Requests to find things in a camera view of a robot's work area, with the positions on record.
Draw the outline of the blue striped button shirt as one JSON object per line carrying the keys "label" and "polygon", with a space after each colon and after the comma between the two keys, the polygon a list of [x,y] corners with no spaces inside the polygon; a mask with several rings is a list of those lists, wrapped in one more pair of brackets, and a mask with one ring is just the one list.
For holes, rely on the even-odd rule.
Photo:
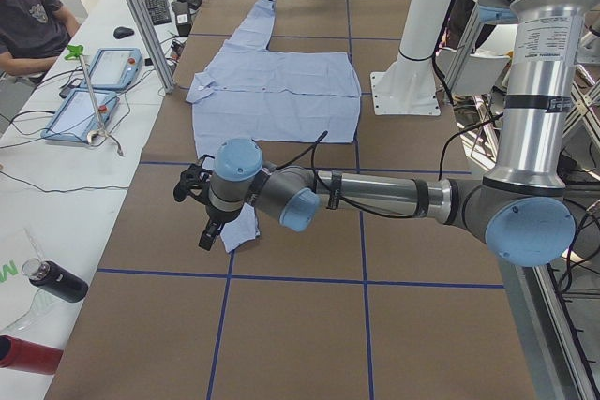
{"label": "blue striped button shirt", "polygon": [[349,143],[361,89],[344,52],[272,52],[273,1],[258,0],[187,94],[199,157],[211,156],[210,194],[239,202],[239,216],[218,238],[228,251],[254,239],[255,212],[304,230],[321,200],[312,174],[273,166],[259,141]]}

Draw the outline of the black keyboard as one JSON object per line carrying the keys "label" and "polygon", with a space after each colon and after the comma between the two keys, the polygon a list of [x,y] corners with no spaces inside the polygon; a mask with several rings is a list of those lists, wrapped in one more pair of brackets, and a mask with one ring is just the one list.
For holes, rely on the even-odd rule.
{"label": "black keyboard", "polygon": [[168,0],[143,0],[153,25],[161,25],[172,21]]}

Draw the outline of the black computer mouse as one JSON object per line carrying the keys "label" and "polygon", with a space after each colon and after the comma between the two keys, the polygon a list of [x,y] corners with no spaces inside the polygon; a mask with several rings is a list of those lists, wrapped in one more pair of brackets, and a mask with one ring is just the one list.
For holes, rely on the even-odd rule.
{"label": "black computer mouse", "polygon": [[131,37],[135,34],[135,31],[131,28],[119,26],[113,30],[113,37],[115,39],[123,39],[125,37]]}

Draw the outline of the black water bottle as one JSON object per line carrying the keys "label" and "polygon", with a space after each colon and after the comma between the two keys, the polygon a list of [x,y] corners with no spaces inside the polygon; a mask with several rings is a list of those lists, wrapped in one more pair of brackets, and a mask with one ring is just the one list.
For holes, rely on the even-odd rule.
{"label": "black water bottle", "polygon": [[22,265],[22,273],[33,286],[69,303],[81,301],[88,291],[84,280],[50,260],[29,259]]}

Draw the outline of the lower blue teach pendant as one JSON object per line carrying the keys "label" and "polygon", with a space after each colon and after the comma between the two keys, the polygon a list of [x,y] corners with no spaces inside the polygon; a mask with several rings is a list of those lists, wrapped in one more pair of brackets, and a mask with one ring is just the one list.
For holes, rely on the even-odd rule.
{"label": "lower blue teach pendant", "polygon": [[[106,126],[119,102],[115,92],[96,91],[99,116]],[[98,121],[89,92],[73,89],[58,108],[51,121],[42,129],[40,137],[51,141],[89,143],[88,134],[98,128]]]}

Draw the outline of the blue teach pendant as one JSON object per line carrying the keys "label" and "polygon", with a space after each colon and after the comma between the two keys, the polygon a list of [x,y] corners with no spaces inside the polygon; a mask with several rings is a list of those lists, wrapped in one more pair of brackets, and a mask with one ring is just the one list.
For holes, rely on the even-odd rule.
{"label": "blue teach pendant", "polygon": [[89,67],[92,87],[124,91],[134,82],[142,63],[138,48],[100,48]]}
{"label": "blue teach pendant", "polygon": [[[119,102],[115,92],[96,91],[99,116],[106,126]],[[40,137],[51,141],[89,143],[88,134],[98,128],[98,121],[89,92],[73,89],[58,108],[51,121],[42,129]]]}

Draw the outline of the upper blue teach pendant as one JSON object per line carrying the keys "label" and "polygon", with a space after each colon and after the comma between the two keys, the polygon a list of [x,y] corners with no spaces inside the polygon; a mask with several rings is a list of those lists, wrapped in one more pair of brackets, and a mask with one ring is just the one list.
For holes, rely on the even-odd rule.
{"label": "upper blue teach pendant", "polygon": [[138,48],[100,48],[89,67],[92,87],[124,91],[134,82],[142,63]]}

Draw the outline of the clear plastic bag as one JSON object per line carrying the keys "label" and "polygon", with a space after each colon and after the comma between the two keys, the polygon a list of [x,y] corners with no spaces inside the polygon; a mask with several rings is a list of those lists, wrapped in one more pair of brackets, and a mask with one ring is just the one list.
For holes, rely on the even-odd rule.
{"label": "clear plastic bag", "polygon": [[31,309],[38,291],[22,273],[30,259],[44,259],[29,229],[21,228],[1,238],[1,329],[12,325]]}

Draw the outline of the metal stand with green clip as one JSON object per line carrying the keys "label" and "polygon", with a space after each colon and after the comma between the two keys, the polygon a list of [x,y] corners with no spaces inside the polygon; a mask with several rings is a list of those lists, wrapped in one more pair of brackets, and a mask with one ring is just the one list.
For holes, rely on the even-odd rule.
{"label": "metal stand with green clip", "polygon": [[100,110],[99,110],[99,105],[97,102],[97,98],[96,98],[96,94],[94,92],[93,86],[92,86],[92,82],[91,82],[91,77],[89,74],[89,70],[88,67],[85,63],[85,59],[83,56],[83,45],[71,45],[68,44],[67,45],[67,50],[68,53],[65,56],[66,60],[74,60],[77,59],[80,63],[80,66],[82,68],[82,74],[83,74],[83,78],[85,81],[85,85],[87,88],[87,91],[89,93],[89,97],[90,97],[90,101],[91,101],[91,105],[93,107],[93,113],[95,115],[95,119],[97,122],[97,126],[95,129],[91,129],[87,135],[86,135],[86,139],[89,145],[91,145],[93,143],[93,139],[95,137],[101,137],[103,139],[109,139],[112,140],[116,146],[117,146],[117,154],[121,157],[124,157],[124,152],[121,146],[121,143],[118,141],[118,139],[113,136],[107,129],[106,126],[104,124],[104,120],[100,114]]}

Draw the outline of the red water bottle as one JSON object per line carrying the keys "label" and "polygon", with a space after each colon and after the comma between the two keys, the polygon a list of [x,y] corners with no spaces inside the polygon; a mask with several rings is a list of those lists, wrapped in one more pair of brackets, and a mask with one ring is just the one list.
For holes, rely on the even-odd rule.
{"label": "red water bottle", "polygon": [[1,367],[29,373],[53,375],[63,356],[63,350],[1,336]]}

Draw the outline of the seated person in grey shirt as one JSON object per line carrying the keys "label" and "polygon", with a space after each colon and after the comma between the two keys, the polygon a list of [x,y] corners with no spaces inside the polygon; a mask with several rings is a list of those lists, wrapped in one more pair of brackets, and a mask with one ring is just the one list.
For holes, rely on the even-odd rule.
{"label": "seated person in grey shirt", "polygon": [[1,70],[11,76],[48,71],[79,28],[61,0],[1,0]]}

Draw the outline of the aluminium frame post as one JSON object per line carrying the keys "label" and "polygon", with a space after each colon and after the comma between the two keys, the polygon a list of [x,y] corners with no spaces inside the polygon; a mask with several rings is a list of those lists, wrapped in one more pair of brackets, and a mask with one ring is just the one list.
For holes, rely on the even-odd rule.
{"label": "aluminium frame post", "polygon": [[143,0],[126,0],[130,13],[141,34],[144,46],[149,53],[154,68],[160,78],[166,94],[175,87],[173,74],[158,40],[155,27]]}

